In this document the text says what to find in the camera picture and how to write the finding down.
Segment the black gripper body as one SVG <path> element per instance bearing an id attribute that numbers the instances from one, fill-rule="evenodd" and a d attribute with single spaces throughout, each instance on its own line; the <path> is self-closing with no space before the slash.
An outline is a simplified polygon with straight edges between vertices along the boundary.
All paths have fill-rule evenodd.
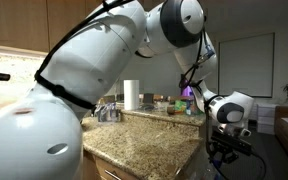
<path id="1" fill-rule="evenodd" d="M 219 130 L 212 130 L 211 141 L 207 142 L 207 153 L 212 161 L 220 153 L 220 162 L 230 164 L 239 158 L 238 153 L 250 156 L 252 145 L 242 139 L 223 134 Z"/>

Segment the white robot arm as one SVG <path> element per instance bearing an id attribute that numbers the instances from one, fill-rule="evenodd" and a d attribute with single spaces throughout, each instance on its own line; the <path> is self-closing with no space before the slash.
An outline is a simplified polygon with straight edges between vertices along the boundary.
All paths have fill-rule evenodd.
<path id="1" fill-rule="evenodd" d="M 199 109 L 222 134 L 249 135 L 253 100 L 211 92 L 196 70 L 217 57 L 199 0 L 164 0 L 150 11 L 139 0 L 103 0 L 47 54 L 35 83 L 0 109 L 0 180 L 82 180 L 81 121 L 135 56 L 172 52 Z"/>

